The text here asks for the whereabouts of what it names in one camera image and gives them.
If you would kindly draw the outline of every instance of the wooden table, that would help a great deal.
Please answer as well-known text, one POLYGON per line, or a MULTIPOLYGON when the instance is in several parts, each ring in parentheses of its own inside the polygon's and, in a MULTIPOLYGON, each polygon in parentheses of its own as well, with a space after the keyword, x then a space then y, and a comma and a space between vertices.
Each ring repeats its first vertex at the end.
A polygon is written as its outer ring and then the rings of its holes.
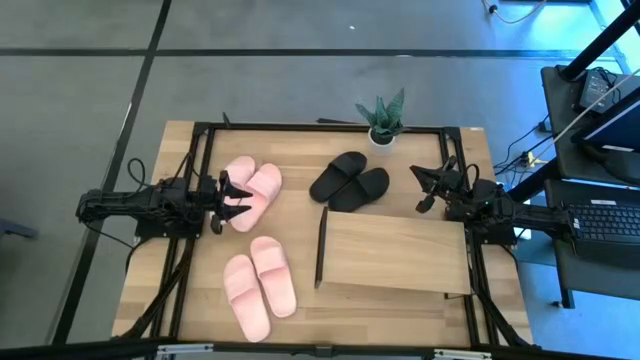
MULTIPOLYGON (((152 183, 170 177, 189 150, 193 122, 169 121, 160 145, 152 183)), ((467 164, 476 163, 481 177, 494 180, 492 162, 483 129, 461 129, 467 164)), ((232 256, 249 253, 250 241, 269 235, 284 246, 293 273, 298 311, 286 319, 271 315, 272 332, 267 343, 469 346, 461 298, 445 300, 442 293, 327 284, 314 289, 318 225, 323 206, 309 198, 308 188, 337 154, 361 151, 367 168, 384 167, 390 187, 381 199, 357 212, 410 218, 441 219, 444 203, 438 199, 426 214, 417 213, 424 198, 410 165, 436 168, 442 165, 435 135, 402 134, 394 156, 368 154, 365 133, 282 132, 218 130, 215 133, 209 174, 217 176, 231 160, 250 155, 258 162, 272 162, 283 175, 282 191, 258 225, 241 234, 227 226, 222 235, 208 228, 196 242, 180 324, 179 338, 190 341, 246 341, 222 289, 222 270, 232 256)), ((453 144, 449 152, 454 154, 453 144)), ((201 154, 196 157, 199 169, 201 154)), ((158 291, 168 241, 152 239, 132 256, 113 334, 128 330, 158 291)), ((518 273, 513 259, 498 246, 484 246, 491 295, 521 337, 531 341, 518 273)), ((486 342, 482 307, 475 301, 480 339, 486 342)), ((169 299, 161 334, 167 334, 173 309, 169 299)))

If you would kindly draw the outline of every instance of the metal pole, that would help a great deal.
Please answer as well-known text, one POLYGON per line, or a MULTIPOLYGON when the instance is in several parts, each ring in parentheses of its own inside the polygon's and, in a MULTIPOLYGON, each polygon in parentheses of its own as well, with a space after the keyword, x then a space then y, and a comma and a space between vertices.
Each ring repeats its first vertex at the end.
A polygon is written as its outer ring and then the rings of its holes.
POLYGON ((562 77, 567 80, 578 78, 586 70, 587 66, 591 65, 600 55, 607 51, 638 20, 640 20, 640 1, 635 1, 613 20, 611 25, 607 26, 569 66, 562 70, 562 77))

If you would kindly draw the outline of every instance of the wooden panel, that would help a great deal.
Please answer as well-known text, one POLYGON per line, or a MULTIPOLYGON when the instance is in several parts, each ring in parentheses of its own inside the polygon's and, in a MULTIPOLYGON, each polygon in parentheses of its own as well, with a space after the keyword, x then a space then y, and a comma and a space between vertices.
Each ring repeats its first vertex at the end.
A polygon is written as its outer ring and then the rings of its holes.
MULTIPOLYGON (((188 150, 193 122, 167 123, 153 181, 172 176, 188 150)), ((482 129, 462 129, 467 163, 478 163, 481 176, 493 177, 482 129)), ((206 227, 196 242, 179 337, 193 341, 245 341, 222 289, 222 270, 234 255, 249 253, 250 241, 269 235, 284 246, 293 272, 298 312, 287 319, 271 316, 268 343, 334 343, 351 345, 468 346, 461 298, 444 300, 441 293, 369 286, 326 284, 314 289, 318 226, 322 205, 308 196, 310 184, 336 155, 349 150, 368 152, 366 134, 288 131, 216 132, 209 174, 214 177, 239 155, 273 162, 283 174, 283 188, 273 206, 249 233, 227 226, 222 235, 206 227)), ((444 203, 438 199, 427 214, 414 210, 424 198, 409 166, 441 165, 435 135, 402 134, 393 158, 368 156, 368 168, 382 166, 390 174, 388 193, 358 210, 362 214, 439 220, 444 203)), ((126 331, 142 314, 158 289, 167 241, 154 239, 132 256, 113 334, 126 331)), ((516 330, 530 339, 528 321, 513 260, 498 247, 485 246, 485 263, 496 304, 516 330)), ((171 306, 163 324, 170 320, 171 306)), ((484 321, 480 307, 481 335, 484 321)))
POLYGON ((464 226, 330 211, 322 283, 470 294, 464 226))

